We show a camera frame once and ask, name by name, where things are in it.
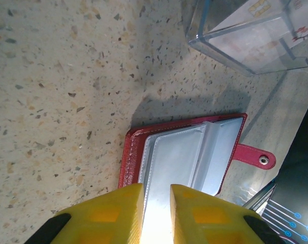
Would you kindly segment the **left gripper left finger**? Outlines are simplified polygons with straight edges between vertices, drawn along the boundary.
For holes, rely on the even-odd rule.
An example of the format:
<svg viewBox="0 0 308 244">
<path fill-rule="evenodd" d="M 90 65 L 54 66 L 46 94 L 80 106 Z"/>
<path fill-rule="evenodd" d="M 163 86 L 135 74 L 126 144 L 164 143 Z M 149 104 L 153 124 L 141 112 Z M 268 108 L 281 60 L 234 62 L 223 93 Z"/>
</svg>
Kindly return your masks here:
<svg viewBox="0 0 308 244">
<path fill-rule="evenodd" d="M 131 184 L 63 209 L 26 243 L 140 243 L 143 184 Z"/>
</svg>

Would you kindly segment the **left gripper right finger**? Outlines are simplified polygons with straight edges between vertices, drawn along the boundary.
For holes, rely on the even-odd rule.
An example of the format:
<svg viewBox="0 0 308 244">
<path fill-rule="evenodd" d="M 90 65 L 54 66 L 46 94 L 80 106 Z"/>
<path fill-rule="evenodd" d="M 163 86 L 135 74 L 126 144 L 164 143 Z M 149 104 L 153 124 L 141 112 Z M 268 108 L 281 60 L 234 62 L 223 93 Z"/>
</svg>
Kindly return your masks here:
<svg viewBox="0 0 308 244">
<path fill-rule="evenodd" d="M 174 243 L 284 243 L 256 212 L 183 185 L 170 209 Z"/>
</svg>

